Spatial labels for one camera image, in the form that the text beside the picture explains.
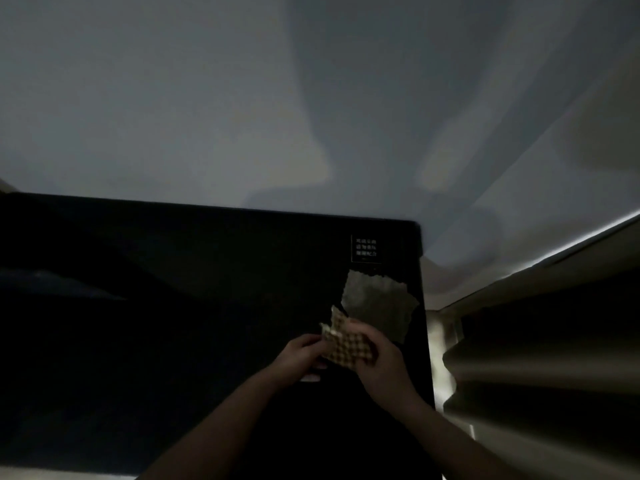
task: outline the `forearm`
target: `forearm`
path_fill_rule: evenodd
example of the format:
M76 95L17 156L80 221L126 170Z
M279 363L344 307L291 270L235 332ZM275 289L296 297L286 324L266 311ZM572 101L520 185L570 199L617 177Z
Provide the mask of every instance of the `forearm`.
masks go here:
M274 382L265 371L252 376L158 458L140 480L224 478L274 393Z
M448 480L513 480L524 476L417 398L398 419Z

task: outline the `person's left hand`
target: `person's left hand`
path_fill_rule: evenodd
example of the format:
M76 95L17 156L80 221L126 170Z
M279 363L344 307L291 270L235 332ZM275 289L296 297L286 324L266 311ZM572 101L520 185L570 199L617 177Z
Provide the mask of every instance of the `person's left hand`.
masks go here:
M306 333L290 341L264 371L277 387L288 387L299 380L315 382L320 380L316 374L307 374L310 368L325 369L326 364L316 359L329 350L330 344L322 335Z

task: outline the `brown checkered wrap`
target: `brown checkered wrap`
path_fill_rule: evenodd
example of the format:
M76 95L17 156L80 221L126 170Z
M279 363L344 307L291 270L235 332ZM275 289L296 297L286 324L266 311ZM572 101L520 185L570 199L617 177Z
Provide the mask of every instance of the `brown checkered wrap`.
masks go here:
M357 359L373 360L368 339L361 333L345 331L347 317L335 306L331 307L331 313L331 327L320 323L323 338L333 344L331 351L323 357L352 371Z

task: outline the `gray wall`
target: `gray wall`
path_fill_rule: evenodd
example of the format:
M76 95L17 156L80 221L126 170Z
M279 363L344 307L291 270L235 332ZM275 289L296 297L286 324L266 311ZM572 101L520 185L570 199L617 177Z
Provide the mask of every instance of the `gray wall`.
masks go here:
M0 177L414 219L439 308L640 208L639 29L638 0L3 0Z

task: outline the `person's right arm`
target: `person's right arm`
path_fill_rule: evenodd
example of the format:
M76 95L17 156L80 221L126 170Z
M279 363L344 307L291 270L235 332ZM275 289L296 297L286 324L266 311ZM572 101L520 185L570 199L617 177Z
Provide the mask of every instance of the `person's right arm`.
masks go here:
M356 364L363 386L418 439L447 480L525 478L422 400L409 379L402 352L382 332L354 321L348 323L347 330L363 333L378 348L374 364L363 360Z

